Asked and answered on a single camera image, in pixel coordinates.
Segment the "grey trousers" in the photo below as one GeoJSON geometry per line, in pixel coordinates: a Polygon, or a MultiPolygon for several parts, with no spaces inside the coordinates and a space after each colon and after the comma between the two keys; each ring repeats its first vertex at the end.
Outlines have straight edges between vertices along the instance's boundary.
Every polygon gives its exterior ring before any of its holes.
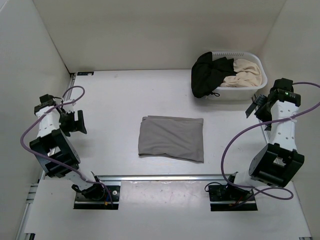
{"type": "Polygon", "coordinates": [[[138,155],[204,162],[203,118],[148,115],[142,118],[138,155]]]}

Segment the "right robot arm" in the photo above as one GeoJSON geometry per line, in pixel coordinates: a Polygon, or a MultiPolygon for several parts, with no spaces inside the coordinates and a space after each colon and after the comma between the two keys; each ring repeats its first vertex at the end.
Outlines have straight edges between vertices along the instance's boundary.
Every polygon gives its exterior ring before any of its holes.
{"type": "Polygon", "coordinates": [[[270,132],[268,144],[253,158],[249,169],[231,175],[224,193],[230,200],[247,196],[254,187],[284,188],[302,167],[305,157],[295,143],[295,122],[292,118],[301,105],[301,96],[294,93],[293,81],[281,78],[274,82],[267,96],[260,95],[245,111],[254,115],[270,132]]]}

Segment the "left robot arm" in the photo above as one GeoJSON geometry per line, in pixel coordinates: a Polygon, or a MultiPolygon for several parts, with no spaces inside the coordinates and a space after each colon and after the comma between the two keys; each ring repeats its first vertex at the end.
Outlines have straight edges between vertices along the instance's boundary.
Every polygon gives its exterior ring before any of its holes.
{"type": "MultiPolygon", "coordinates": [[[[83,111],[75,112],[72,105],[62,106],[47,113],[40,121],[36,139],[29,143],[29,147],[80,172],[80,157],[68,139],[74,132],[87,133],[83,111]]],[[[38,155],[35,157],[50,178],[65,178],[71,181],[71,188],[86,199],[100,201],[105,197],[105,188],[98,183],[97,176],[89,177],[88,183],[79,174],[60,164],[38,155]]]]}

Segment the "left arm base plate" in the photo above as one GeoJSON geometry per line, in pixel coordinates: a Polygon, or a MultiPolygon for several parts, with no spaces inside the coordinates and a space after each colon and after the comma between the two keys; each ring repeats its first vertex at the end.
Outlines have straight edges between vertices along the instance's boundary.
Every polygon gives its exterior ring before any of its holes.
{"type": "Polygon", "coordinates": [[[73,208],[75,210],[118,210],[121,195],[120,185],[107,186],[111,198],[106,192],[101,197],[85,198],[81,193],[77,192],[74,199],[73,208]]]}

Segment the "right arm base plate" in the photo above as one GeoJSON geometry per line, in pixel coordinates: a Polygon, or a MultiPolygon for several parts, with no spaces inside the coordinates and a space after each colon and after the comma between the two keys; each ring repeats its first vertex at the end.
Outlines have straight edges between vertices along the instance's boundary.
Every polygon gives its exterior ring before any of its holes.
{"type": "Polygon", "coordinates": [[[252,190],[210,182],[204,187],[204,191],[209,194],[211,212],[248,212],[258,210],[252,190]]]}

